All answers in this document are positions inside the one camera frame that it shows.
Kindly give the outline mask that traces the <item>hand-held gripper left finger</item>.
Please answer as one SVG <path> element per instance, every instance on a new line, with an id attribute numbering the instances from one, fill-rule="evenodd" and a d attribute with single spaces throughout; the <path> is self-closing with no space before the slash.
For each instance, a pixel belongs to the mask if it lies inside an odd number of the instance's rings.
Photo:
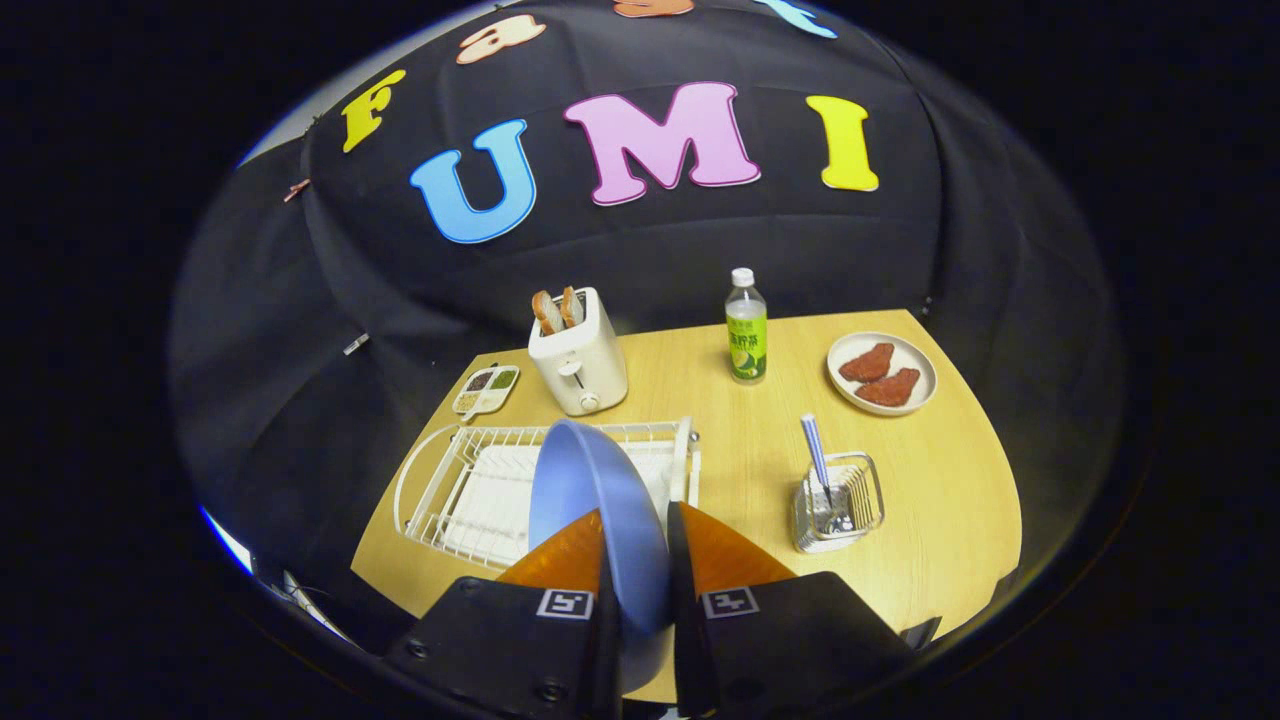
<path id="1" fill-rule="evenodd" d="M 435 719 L 618 719 L 621 609 L 593 510 L 495 580 L 462 577 L 385 656 Z"/>

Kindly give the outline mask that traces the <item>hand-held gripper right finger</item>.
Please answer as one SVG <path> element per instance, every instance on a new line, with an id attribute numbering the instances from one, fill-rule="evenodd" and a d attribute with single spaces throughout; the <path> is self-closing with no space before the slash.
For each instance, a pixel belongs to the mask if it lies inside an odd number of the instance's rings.
<path id="1" fill-rule="evenodd" d="M 836 573 L 797 574 L 685 502 L 668 507 L 675 685 L 692 719 L 841 719 L 914 648 Z"/>

